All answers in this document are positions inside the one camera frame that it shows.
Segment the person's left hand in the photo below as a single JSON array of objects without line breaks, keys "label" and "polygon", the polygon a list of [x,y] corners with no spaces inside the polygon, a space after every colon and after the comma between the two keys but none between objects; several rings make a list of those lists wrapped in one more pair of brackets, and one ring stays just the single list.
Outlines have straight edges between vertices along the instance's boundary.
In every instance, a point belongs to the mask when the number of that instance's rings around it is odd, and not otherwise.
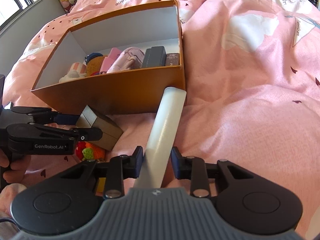
[{"label": "person's left hand", "polygon": [[31,156],[24,155],[22,158],[10,163],[5,153],[1,150],[1,168],[10,168],[3,172],[1,178],[8,184],[20,183],[24,178],[24,174],[28,166],[30,165],[30,161]]}]

